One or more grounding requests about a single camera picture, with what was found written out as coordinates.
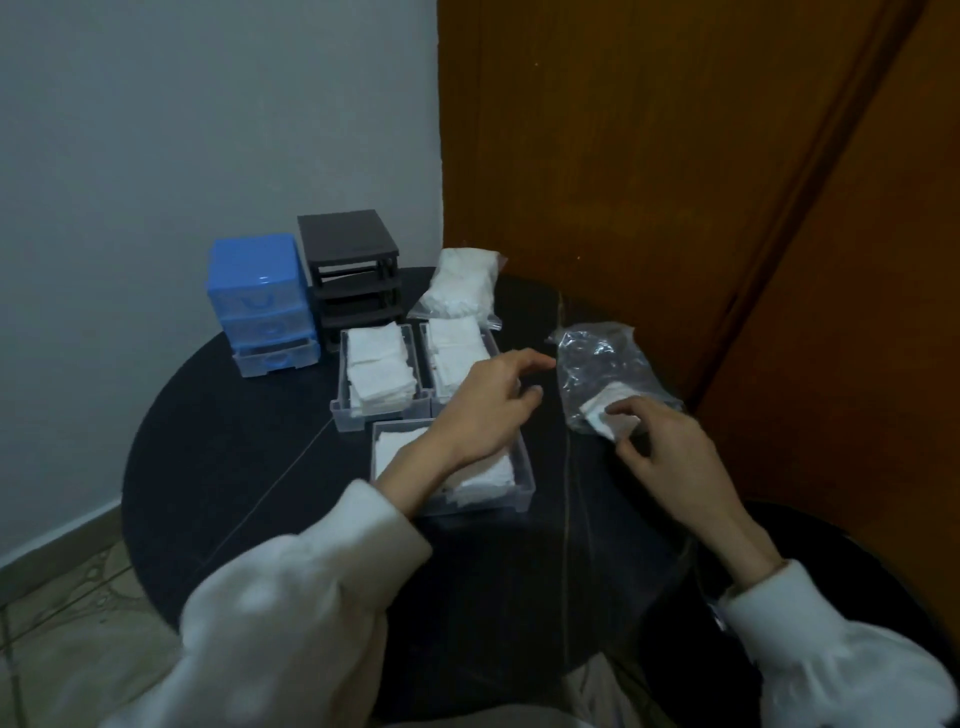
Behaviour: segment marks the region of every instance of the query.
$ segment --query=plastic bag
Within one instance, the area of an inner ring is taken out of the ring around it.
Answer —
[[[480,248],[443,248],[430,287],[407,314],[411,319],[473,316],[480,326],[500,331],[493,314],[493,287],[507,258]]]
[[[637,394],[682,410],[682,400],[665,389],[634,342],[634,329],[616,321],[558,328],[548,339],[557,345],[557,380],[570,429],[592,433],[584,404],[619,382]]]

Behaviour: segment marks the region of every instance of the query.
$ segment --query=white jacket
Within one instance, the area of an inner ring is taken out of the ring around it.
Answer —
[[[299,536],[211,574],[183,608],[177,666],[104,726],[364,726],[383,666],[384,612],[430,553],[386,499],[354,481]],[[841,617],[800,564],[727,600],[724,612],[763,672],[764,726],[932,728],[956,711],[940,663],[900,635]],[[530,706],[431,723],[576,724]]]

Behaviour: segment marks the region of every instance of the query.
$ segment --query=brown door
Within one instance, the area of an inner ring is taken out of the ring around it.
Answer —
[[[744,493],[850,530],[956,637],[958,37],[932,2],[698,412]]]
[[[444,241],[687,395],[909,0],[440,0]]]

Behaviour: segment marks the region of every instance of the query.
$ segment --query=bag of white napkins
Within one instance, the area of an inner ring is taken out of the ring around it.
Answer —
[[[443,248],[430,287],[407,314],[412,319],[472,316],[481,326],[500,331],[493,314],[493,288],[507,258],[480,248]]]

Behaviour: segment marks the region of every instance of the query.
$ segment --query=round table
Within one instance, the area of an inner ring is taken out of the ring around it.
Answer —
[[[407,307],[431,273],[402,271]],[[502,351],[553,353],[545,339],[559,323],[599,320],[509,276],[497,283],[496,312]],[[330,421],[337,374],[337,355],[325,352],[316,366],[243,379],[219,334],[157,396],[127,463],[123,531],[144,590],[171,625],[207,576],[267,539],[301,532],[368,475],[370,426],[339,433]],[[544,388],[522,429],[537,482],[530,510],[417,520],[434,553],[388,613],[383,719],[529,698],[635,631],[689,567],[688,537],[612,446],[565,426],[556,376],[529,383]]]

